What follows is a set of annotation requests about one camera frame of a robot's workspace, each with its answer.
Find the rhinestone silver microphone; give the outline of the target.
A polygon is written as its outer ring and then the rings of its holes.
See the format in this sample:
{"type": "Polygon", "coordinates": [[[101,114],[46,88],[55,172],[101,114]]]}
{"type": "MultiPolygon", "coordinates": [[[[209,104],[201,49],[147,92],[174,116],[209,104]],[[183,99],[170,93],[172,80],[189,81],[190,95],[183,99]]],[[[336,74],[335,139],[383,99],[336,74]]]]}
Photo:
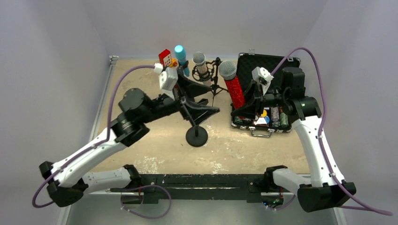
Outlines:
{"type": "Polygon", "coordinates": [[[211,75],[207,67],[205,54],[196,52],[192,56],[192,61],[195,64],[194,72],[198,75],[198,81],[202,82],[205,86],[211,86],[211,75]]]}

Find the red glitter microphone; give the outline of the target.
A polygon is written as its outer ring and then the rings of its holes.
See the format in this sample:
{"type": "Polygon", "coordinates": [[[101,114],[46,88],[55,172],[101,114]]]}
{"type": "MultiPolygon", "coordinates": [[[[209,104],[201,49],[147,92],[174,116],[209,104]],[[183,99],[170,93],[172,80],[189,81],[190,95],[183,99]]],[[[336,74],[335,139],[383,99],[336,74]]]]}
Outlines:
{"type": "Polygon", "coordinates": [[[224,79],[229,91],[233,106],[238,109],[245,105],[245,97],[237,77],[237,65],[235,62],[226,60],[219,65],[219,75],[224,79]]]}

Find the blue toy microphone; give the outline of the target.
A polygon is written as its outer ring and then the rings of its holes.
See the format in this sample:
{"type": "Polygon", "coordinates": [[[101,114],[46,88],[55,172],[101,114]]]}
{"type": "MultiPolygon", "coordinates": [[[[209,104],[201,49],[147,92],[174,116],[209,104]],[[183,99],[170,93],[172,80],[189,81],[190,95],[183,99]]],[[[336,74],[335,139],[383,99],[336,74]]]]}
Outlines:
{"type": "Polygon", "coordinates": [[[186,77],[189,77],[190,76],[190,70],[188,67],[189,63],[186,58],[186,51],[185,51],[184,47],[182,45],[176,45],[174,48],[174,53],[175,53],[175,56],[176,56],[176,59],[177,59],[179,65],[183,67],[184,75],[186,77]]]}

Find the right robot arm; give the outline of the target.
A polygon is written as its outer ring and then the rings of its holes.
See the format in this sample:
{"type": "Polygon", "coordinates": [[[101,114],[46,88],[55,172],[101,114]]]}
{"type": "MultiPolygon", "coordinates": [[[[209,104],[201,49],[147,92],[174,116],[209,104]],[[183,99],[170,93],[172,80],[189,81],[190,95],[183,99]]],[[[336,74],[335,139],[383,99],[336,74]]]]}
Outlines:
{"type": "Polygon", "coordinates": [[[325,115],[314,97],[305,95],[305,74],[298,67],[282,69],[282,84],[278,97],[265,94],[273,76],[262,67],[252,70],[252,83],[260,87],[266,106],[281,106],[291,127],[298,134],[310,169],[310,178],[304,178],[286,166],[268,167],[264,179],[257,186],[269,191],[285,188],[293,193],[306,212],[342,207],[356,193],[355,184],[347,182],[332,156],[323,131],[325,115]]]}

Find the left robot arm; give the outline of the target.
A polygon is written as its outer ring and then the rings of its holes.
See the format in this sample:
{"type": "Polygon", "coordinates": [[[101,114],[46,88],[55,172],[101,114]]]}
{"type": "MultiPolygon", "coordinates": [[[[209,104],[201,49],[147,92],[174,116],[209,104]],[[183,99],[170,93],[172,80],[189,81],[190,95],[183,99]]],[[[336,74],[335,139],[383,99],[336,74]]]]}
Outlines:
{"type": "Polygon", "coordinates": [[[148,123],[180,113],[191,124],[189,133],[200,134],[201,123],[217,114],[220,109],[208,105],[207,99],[195,97],[207,93],[205,85],[191,81],[175,69],[156,69],[162,94],[151,99],[139,88],[125,92],[118,105],[121,113],[108,117],[106,128],[92,141],[63,160],[45,161],[39,169],[51,203],[66,207],[79,201],[85,194],[109,189],[126,189],[138,184],[140,176],[132,165],[120,169],[92,173],[99,163],[132,146],[148,132],[148,123]]]}

